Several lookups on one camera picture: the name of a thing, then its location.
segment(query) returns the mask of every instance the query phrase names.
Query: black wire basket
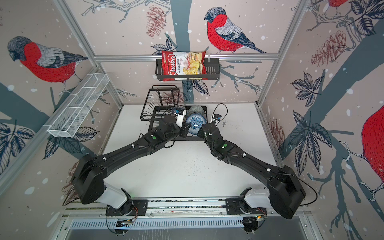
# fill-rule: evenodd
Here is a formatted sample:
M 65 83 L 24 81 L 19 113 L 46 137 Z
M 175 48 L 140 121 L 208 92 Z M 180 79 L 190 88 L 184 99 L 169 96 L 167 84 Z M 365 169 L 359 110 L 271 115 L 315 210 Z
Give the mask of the black wire basket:
M 150 132 L 153 128 L 157 127 L 162 119 L 166 115 L 172 115 L 172 109 L 178 106 L 184 106 L 185 109 L 189 110 L 191 106 L 185 106 L 182 103 L 182 93 L 180 89 L 175 85 L 153 85 L 148 91 L 147 98 L 145 100 L 143 110 L 141 111 L 140 119 L 142 121 L 149 121 Z M 207 107 L 202 106 L 204 110 L 203 117 L 207 118 Z M 187 134 L 186 138 L 177 137 L 176 141 L 203 141 L 203 139 Z

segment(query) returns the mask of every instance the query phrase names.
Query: metal vent grille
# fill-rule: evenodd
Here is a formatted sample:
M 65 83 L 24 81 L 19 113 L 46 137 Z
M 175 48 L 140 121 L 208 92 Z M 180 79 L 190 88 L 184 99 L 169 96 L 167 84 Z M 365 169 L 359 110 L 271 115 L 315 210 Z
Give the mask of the metal vent grille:
M 130 227 L 116 227 L 117 218 L 107 220 L 113 229 L 164 229 L 164 228 L 229 228 L 244 227 L 242 217 L 202 217 L 202 218 L 143 218 L 137 219 Z M 72 230 L 107 229 L 105 219 L 74 219 Z

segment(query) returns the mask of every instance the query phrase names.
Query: bullfinch illustration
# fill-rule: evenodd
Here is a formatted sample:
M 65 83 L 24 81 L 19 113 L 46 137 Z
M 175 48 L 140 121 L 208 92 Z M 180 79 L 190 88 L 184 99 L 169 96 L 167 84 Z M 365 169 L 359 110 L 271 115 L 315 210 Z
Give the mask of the bullfinch illustration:
M 351 152 L 346 142 L 341 143 L 345 144 L 348 150 L 346 161 L 349 160 L 351 154 L 361 157 L 369 163 L 372 170 L 381 179 L 381 184 L 374 190 L 370 189 L 366 183 L 360 182 L 372 194 L 372 198 L 368 200 L 375 202 L 377 191 L 384 189 L 384 106 L 365 121 L 361 138 L 363 154 Z
M 243 33 L 243 30 L 236 26 L 227 16 L 222 7 L 213 7 L 207 11 L 204 17 L 207 20 L 208 39 L 214 45 L 218 52 L 231 51 L 242 48 L 250 48 L 259 53 L 266 53 L 258 49 Z
M 50 83 L 63 83 L 64 90 L 59 93 L 59 96 L 65 92 L 69 93 L 65 90 L 65 81 L 72 75 L 77 77 L 74 72 L 77 65 L 88 59 L 78 54 L 63 51 L 60 48 L 34 43 L 23 36 L 17 36 L 9 41 L 8 51 L 13 61 L 20 60 L 41 80 Z

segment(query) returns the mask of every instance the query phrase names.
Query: plate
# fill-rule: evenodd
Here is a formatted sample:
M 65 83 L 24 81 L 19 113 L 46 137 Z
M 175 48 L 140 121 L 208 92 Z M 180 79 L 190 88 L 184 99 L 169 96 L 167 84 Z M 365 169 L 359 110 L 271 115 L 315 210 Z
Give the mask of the plate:
M 191 123 L 188 132 L 192 135 L 197 135 L 201 126 L 207 124 L 206 119 L 199 113 L 194 113 L 187 118 L 186 123 Z

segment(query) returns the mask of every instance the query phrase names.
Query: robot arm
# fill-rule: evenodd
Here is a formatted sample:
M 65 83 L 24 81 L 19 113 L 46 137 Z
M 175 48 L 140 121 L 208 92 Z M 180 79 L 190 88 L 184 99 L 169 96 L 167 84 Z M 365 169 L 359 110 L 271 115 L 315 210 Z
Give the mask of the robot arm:
M 130 145 L 94 158 L 84 156 L 71 178 L 82 204 L 97 200 L 119 209 L 122 214 L 128 213 L 133 208 L 129 194 L 124 189 L 117 189 L 104 183 L 104 178 L 133 160 L 164 148 L 167 142 L 176 137 L 186 137 L 190 124 L 182 122 L 185 111 L 178 110 L 176 112 L 178 121 L 174 116 L 165 116 L 157 128 Z M 281 169 L 245 153 L 236 144 L 223 140 L 214 123 L 203 125 L 198 137 L 205 139 L 212 155 L 218 160 L 243 169 L 263 183 L 270 191 L 271 206 L 281 216 L 288 219 L 293 217 L 306 194 L 299 180 L 288 175 L 295 176 L 291 168 L 284 166 Z

